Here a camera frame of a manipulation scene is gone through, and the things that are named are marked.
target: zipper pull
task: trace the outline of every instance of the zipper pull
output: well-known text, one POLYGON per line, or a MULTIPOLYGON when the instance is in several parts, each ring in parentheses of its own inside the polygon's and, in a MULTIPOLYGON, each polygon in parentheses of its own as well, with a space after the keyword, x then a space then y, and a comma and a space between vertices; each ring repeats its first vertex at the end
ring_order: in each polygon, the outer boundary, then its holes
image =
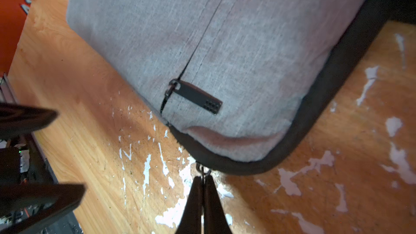
POLYGON ((221 100, 213 97, 212 95, 188 82, 174 79, 169 82, 169 86, 171 88, 165 92, 165 100, 167 100, 172 95, 172 92, 175 92, 185 99, 192 101, 196 105, 210 111, 214 115, 218 113, 221 105, 223 104, 221 100))

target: peeling white paint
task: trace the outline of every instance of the peeling white paint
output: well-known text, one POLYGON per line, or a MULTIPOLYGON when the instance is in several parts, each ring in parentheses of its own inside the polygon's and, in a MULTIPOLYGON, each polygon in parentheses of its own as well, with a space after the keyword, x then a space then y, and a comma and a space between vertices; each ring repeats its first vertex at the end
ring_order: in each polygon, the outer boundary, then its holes
POLYGON ((179 176, 182 178, 182 183, 184 184, 184 196, 186 197, 189 195, 190 187, 192 186, 192 175, 190 174, 190 167, 196 161, 193 157, 189 156, 188 158, 189 164, 185 166, 184 169, 179 170, 179 176))
POLYGON ((292 215, 299 219, 299 225, 302 231, 306 234, 325 234, 324 229, 320 226, 316 226, 303 219, 302 214, 298 212, 292 212, 292 215))
MULTIPOLYGON (((302 195, 301 191, 297 187, 297 185, 292 182, 291 178, 294 177, 298 173, 306 174, 310 170, 317 170, 319 173, 321 172, 321 165, 328 165, 333 166, 335 161, 335 157, 331 154, 329 150, 325 151, 324 155, 321 159, 317 158, 310 158, 309 164, 304 168, 300 169, 297 172, 290 172, 286 171, 283 168, 279 168, 280 174, 280 184, 285 189, 287 195, 302 195)), ((274 191, 276 193, 280 189, 280 186, 274 191)))
POLYGON ((288 211, 282 210, 282 209, 270 210, 270 212, 272 212, 272 213, 280 213, 280 214, 287 214, 288 213, 288 211))
POLYGON ((386 129, 388 135, 392 138, 396 135, 397 131, 403 126, 400 118, 390 117, 386 120, 386 129))
POLYGON ((398 182, 397 181, 392 181, 392 188, 398 189, 398 182))
POLYGON ((351 229, 352 229, 354 232, 359 232, 359 231, 360 231, 360 229, 359 229, 359 228, 356 228, 356 227, 354 227, 354 226, 351 226, 351 229))
POLYGON ((163 164, 163 174, 166 176, 169 173, 169 169, 166 165, 165 160, 163 160, 162 148, 160 147, 160 143, 158 143, 158 145, 159 145, 159 151, 160 151, 160 159, 162 160, 162 164, 163 164))
POLYGON ((124 179, 124 177, 123 177, 123 184, 124 184, 124 187, 123 187, 123 190, 124 190, 124 205, 126 206, 126 202, 127 202, 127 195, 126 195, 126 180, 124 179))
POLYGON ((234 195, 227 191, 222 183, 218 184, 217 192, 220 194, 220 199, 223 199, 224 197, 234 198, 234 195))
POLYGON ((332 113, 334 113, 335 111, 336 111, 336 101, 333 101, 332 102, 332 107, 330 108, 330 111, 332 112, 332 113))
POLYGON ((179 199, 174 208, 168 208, 168 210, 165 211, 162 216, 156 216, 156 223, 164 224, 169 228, 173 228, 174 224, 176 227, 178 227, 182 218, 182 214, 184 213, 185 205, 186 197, 184 199, 179 199))
POLYGON ((144 181, 143 181, 143 195, 146 195, 146 185, 149 185, 149 169, 150 169, 151 154, 147 156, 146 162, 144 162, 144 181))
POLYGON ((170 187, 172 187, 172 189, 173 189, 175 187, 175 183, 174 183, 174 181, 172 180, 172 178, 170 176, 168 177, 168 181, 169 181, 170 187))
POLYGON ((127 155, 126 151, 124 151, 124 154, 127 156, 127 158, 131 161, 132 160, 132 145, 130 144, 130 155, 127 155))
POLYGON ((340 212, 347 212, 348 208, 346 207, 344 185, 336 183, 335 186, 340 191, 340 204, 336 207, 336 210, 340 212))
POLYGON ((360 106, 362 104, 362 102, 364 101, 365 96, 367 94, 367 91, 370 89, 370 87, 376 81, 376 79, 377 79, 377 69, 378 68, 379 68, 378 66, 375 66, 375 67, 372 67, 372 68, 367 68, 365 70, 365 74, 367 76, 368 81, 364 85, 363 92, 361 93, 361 97, 357 98, 357 100, 356 100, 357 101, 357 106, 360 106))
POLYGON ((267 186, 267 184, 263 183, 260 179, 256 179, 256 180, 254 180, 254 181, 255 181, 256 183, 258 183, 259 185, 263 186, 263 187, 267 186))
POLYGON ((396 42, 398 44, 398 48, 400 50, 401 55, 401 68, 403 70, 406 69, 406 56, 404 53, 404 38, 401 34, 394 34, 394 37, 396 38, 396 42))
POLYGON ((231 216, 231 215, 229 215, 228 213, 226 214, 226 221, 227 221, 227 224, 228 224, 229 226, 231 226, 231 225, 232 225, 232 216, 231 216))
POLYGON ((404 149, 398 150, 393 142, 390 142, 390 145, 392 146, 390 149, 390 160, 397 165, 397 169, 384 164, 381 165, 382 168, 388 172, 397 172, 407 184, 416 184, 416 174, 412 172, 412 168, 406 161, 406 151, 404 149))

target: orange wall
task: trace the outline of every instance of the orange wall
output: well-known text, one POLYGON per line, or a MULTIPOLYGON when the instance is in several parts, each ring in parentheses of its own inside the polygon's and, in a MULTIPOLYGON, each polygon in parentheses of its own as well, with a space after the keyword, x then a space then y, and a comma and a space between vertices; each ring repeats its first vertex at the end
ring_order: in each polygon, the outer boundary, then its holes
POLYGON ((24 0, 0 0, 0 75, 8 72, 23 30, 24 0))

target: black piping edge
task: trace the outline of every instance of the black piping edge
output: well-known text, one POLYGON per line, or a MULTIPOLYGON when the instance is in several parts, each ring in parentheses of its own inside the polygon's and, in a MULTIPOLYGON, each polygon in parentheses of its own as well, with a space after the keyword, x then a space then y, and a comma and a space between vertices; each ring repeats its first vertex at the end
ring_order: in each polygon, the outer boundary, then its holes
POLYGON ((348 29, 331 50, 308 94, 303 98, 288 132, 262 160, 238 162, 211 152, 188 134, 181 133, 169 125, 171 133, 198 162, 213 170, 227 174, 251 175, 274 168, 309 132, 367 52, 383 25, 403 1, 408 0, 366 0, 363 3, 348 29))

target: wooden floor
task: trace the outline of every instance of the wooden floor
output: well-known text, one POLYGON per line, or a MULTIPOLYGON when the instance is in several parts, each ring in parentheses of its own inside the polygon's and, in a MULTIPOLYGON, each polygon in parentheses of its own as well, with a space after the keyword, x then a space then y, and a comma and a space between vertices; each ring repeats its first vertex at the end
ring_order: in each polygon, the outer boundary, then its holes
MULTIPOLYGON (((16 95, 60 112, 36 137, 60 182, 87 185, 75 210, 85 233, 174 233, 195 164, 68 27, 67 3, 33 0, 9 73, 16 95)), ((387 23, 278 168, 215 173, 234 233, 416 233, 415 45, 416 27, 387 23)))

